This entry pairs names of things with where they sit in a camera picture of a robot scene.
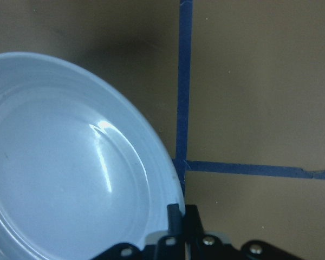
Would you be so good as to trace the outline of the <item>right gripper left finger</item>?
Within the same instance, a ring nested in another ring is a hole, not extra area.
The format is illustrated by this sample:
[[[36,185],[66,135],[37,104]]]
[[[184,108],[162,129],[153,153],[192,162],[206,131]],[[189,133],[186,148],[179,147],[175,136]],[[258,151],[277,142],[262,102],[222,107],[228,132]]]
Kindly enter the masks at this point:
[[[155,244],[140,250],[130,243],[115,244],[94,259],[182,259],[182,215],[178,204],[167,205],[168,230]]]

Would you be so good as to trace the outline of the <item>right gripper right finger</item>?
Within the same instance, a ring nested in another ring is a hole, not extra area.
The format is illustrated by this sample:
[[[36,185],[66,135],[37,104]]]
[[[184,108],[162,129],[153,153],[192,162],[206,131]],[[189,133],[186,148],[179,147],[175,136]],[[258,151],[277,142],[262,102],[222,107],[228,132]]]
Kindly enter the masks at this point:
[[[205,231],[196,205],[186,205],[184,238],[189,259],[231,259],[231,246],[219,234]]]

